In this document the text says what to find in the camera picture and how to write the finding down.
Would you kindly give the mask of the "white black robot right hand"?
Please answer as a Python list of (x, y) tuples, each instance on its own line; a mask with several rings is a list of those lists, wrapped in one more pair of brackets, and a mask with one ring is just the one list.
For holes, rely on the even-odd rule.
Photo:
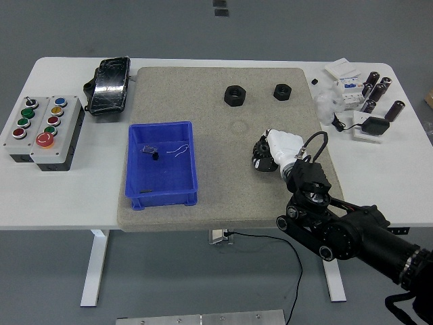
[(290, 172), (298, 159), (304, 158), (304, 142), (299, 135), (266, 130), (252, 150), (253, 167), (260, 172), (274, 172), (281, 176)]

